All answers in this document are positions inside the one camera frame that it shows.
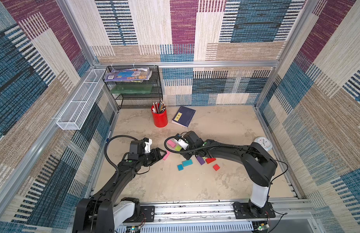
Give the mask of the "light green long block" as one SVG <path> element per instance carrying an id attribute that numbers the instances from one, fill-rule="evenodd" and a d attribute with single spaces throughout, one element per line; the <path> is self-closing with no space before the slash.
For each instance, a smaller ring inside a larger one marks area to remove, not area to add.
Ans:
<path id="1" fill-rule="evenodd" d="M 176 151 L 181 151 L 181 150 L 182 150 L 182 147 L 179 146 L 179 145 L 177 145 L 177 146 L 175 147 L 175 150 L 176 150 Z"/>

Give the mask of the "teal long block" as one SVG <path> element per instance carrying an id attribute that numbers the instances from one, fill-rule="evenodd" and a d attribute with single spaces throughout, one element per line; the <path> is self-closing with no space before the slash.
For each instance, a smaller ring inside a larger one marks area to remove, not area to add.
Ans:
<path id="1" fill-rule="evenodd" d="M 185 160 L 182 162 L 182 165 L 183 167 L 186 167 L 186 166 L 189 166 L 189 165 L 192 165 L 193 164 L 193 161 L 190 159 L 190 160 Z"/>

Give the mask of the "pink long block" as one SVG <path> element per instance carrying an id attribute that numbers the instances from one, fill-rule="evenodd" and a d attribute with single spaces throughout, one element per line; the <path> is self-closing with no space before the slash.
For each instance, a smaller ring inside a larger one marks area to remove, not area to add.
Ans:
<path id="1" fill-rule="evenodd" d="M 169 146 L 171 146 L 172 148 L 175 148 L 175 147 L 177 146 L 177 144 L 176 144 L 175 142 L 173 142 L 172 140 L 168 140 L 168 141 L 167 141 L 167 144 L 168 144 Z"/>

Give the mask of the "small teal cube block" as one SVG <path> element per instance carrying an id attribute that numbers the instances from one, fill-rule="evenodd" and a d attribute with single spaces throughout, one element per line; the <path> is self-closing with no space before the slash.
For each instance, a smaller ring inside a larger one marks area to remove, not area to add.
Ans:
<path id="1" fill-rule="evenodd" d="M 178 168 L 179 171 L 184 170 L 183 165 L 177 165 L 177 168 Z"/>

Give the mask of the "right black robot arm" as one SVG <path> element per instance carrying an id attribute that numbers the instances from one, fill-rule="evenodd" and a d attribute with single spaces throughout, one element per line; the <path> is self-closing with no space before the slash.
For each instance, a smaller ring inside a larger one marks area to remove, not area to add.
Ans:
<path id="1" fill-rule="evenodd" d="M 253 182 L 251 206 L 265 207 L 278 163 L 259 143 L 252 142 L 250 145 L 238 146 L 210 139 L 204 141 L 193 131 L 187 132 L 184 136 L 177 134 L 175 140 L 181 145 L 186 145 L 181 150 L 181 155 L 187 160 L 194 155 L 242 164 Z"/>

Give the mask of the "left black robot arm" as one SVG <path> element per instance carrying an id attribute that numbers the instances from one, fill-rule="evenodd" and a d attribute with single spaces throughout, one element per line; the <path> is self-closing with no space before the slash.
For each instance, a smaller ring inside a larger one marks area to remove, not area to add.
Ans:
<path id="1" fill-rule="evenodd" d="M 113 206 L 127 184 L 142 167 L 150 167 L 167 155 L 160 148 L 149 153 L 126 153 L 118 163 L 118 171 L 96 194 L 82 199 L 76 207 L 74 233 L 114 233 L 119 223 L 114 217 Z"/>

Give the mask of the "purple block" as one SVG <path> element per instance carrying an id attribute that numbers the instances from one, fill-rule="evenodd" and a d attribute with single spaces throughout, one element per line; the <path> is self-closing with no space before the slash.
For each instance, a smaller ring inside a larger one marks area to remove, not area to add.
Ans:
<path id="1" fill-rule="evenodd" d="M 200 165 L 204 165 L 206 163 L 205 160 L 203 159 L 203 157 L 196 156 L 196 159 L 197 159 L 197 161 L 199 162 Z"/>

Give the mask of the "red long block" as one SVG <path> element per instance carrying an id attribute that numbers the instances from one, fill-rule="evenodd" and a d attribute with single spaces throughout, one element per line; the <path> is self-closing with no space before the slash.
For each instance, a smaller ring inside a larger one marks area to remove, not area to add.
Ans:
<path id="1" fill-rule="evenodd" d="M 214 162 L 216 159 L 215 158 L 206 158 L 205 161 L 207 164 L 210 164 L 212 162 Z"/>

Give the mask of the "dark blue notebook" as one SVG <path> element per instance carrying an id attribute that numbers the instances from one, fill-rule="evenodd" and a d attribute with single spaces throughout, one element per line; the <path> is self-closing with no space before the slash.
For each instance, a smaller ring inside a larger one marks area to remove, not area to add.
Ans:
<path id="1" fill-rule="evenodd" d="M 188 127 L 195 115 L 196 110 L 181 106 L 172 118 L 172 123 Z"/>

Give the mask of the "red ribbed pencil cup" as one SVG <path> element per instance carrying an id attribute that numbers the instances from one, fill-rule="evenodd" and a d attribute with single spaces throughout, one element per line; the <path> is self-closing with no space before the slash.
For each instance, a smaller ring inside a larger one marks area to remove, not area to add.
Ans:
<path id="1" fill-rule="evenodd" d="M 164 110 L 162 113 L 157 113 L 155 111 L 155 105 L 153 105 L 151 107 L 151 113 L 156 127 L 163 128 L 168 124 L 167 110 Z"/>

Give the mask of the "pencils in cup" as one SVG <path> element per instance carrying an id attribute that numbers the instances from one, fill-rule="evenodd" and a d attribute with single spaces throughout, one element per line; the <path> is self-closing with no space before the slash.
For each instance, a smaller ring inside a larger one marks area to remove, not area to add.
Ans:
<path id="1" fill-rule="evenodd" d="M 153 105 L 152 105 L 152 112 L 155 114 L 162 114 L 165 112 L 165 110 L 166 110 L 166 106 L 165 106 L 163 100 L 153 103 Z"/>

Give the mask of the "green folder in rack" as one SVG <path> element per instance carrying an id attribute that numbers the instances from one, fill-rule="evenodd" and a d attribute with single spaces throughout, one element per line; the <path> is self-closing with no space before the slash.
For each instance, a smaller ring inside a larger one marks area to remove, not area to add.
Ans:
<path id="1" fill-rule="evenodd" d="M 111 89 L 112 94 L 150 94 L 152 91 L 151 85 L 116 85 Z"/>

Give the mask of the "black mesh shelf rack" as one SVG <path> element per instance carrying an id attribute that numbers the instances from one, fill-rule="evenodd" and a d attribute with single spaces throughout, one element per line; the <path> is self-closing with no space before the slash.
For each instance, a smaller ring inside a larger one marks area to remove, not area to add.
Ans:
<path id="1" fill-rule="evenodd" d="M 128 75 L 118 77 L 119 73 L 128 72 L 129 76 L 141 71 L 145 79 L 129 80 Z M 119 109 L 149 108 L 163 100 L 162 83 L 158 66 L 108 66 L 103 81 L 115 99 Z"/>

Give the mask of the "colourful magazine on rack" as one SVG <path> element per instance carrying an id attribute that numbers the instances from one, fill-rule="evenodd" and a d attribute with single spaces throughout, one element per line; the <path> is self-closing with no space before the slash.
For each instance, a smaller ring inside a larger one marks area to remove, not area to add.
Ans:
<path id="1" fill-rule="evenodd" d="M 149 68 L 136 69 L 107 69 L 104 76 L 104 82 L 127 82 L 127 83 L 141 83 L 151 78 L 152 71 Z"/>

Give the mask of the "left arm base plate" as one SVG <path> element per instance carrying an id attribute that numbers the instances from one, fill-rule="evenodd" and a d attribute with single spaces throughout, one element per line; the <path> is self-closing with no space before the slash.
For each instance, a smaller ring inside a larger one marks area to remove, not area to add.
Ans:
<path id="1" fill-rule="evenodd" d="M 154 222 L 155 206 L 141 206 L 140 210 L 135 210 L 132 217 L 124 223 Z"/>

